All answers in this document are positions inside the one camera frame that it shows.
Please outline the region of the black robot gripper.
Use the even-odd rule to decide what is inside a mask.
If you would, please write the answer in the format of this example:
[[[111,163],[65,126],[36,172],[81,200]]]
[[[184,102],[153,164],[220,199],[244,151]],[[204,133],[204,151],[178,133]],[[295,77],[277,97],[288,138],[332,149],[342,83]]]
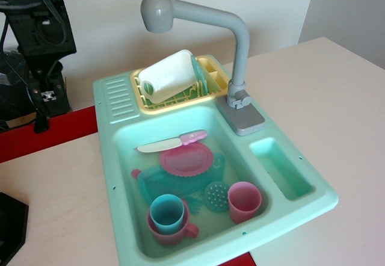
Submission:
[[[76,45],[64,0],[1,0],[19,50],[32,73],[29,94],[37,112],[55,117],[70,111],[60,59]]]

